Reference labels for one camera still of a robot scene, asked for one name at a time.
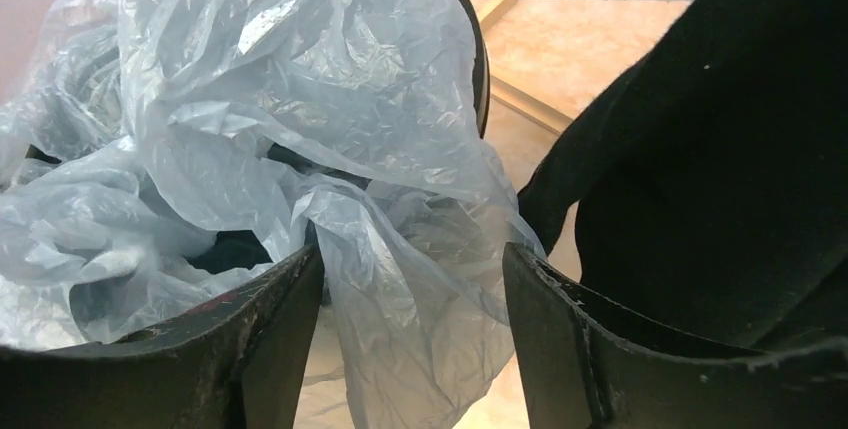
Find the black trash bin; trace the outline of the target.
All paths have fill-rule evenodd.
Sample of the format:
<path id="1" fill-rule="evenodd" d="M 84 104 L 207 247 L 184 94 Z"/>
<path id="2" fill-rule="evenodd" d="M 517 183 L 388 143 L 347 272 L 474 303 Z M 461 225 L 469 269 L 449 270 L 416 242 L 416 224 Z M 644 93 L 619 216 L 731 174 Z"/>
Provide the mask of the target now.
<path id="1" fill-rule="evenodd" d="M 490 100 L 488 56 L 480 23 L 471 0 L 459 0 L 459 2 L 471 22 L 474 34 L 475 59 L 472 72 L 474 110 L 478 133 L 480 137 L 483 137 L 488 121 Z M 259 240 L 247 230 L 220 232 L 211 249 L 202 255 L 188 259 L 194 267 L 207 270 L 212 274 L 219 274 L 234 267 L 250 268 L 270 261 L 270 256 L 260 246 Z"/>

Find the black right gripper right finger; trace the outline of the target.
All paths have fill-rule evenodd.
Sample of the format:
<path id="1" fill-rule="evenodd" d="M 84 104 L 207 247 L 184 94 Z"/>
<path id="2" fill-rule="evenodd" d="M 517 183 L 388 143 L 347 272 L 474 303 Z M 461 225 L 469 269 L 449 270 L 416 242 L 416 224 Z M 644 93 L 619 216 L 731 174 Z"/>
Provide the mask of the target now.
<path id="1" fill-rule="evenodd" d="M 533 428 L 843 428 L 847 342 L 760 352 L 660 324 L 509 243 L 503 275 Z"/>

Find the blue plastic trash bag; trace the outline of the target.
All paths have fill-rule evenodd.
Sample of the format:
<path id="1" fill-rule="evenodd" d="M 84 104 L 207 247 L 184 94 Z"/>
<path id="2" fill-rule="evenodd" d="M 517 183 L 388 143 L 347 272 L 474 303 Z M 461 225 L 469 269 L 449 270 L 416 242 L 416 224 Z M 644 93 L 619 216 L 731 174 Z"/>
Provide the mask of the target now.
<path id="1" fill-rule="evenodd" d="M 312 246 L 290 428 L 450 428 L 539 241 L 474 110 L 459 0 L 55 0 L 1 108 L 1 351 L 111 344 Z M 188 262 L 224 231 L 271 258 Z"/>

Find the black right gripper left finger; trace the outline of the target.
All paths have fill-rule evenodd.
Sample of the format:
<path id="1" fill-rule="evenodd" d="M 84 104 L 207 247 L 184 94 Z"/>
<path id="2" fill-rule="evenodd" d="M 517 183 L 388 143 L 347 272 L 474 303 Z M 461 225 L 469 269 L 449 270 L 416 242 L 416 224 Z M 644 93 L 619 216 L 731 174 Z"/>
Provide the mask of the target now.
<path id="1" fill-rule="evenodd" d="M 5 428 L 290 428 L 322 300 L 305 247 L 111 344 L 1 351 Z"/>

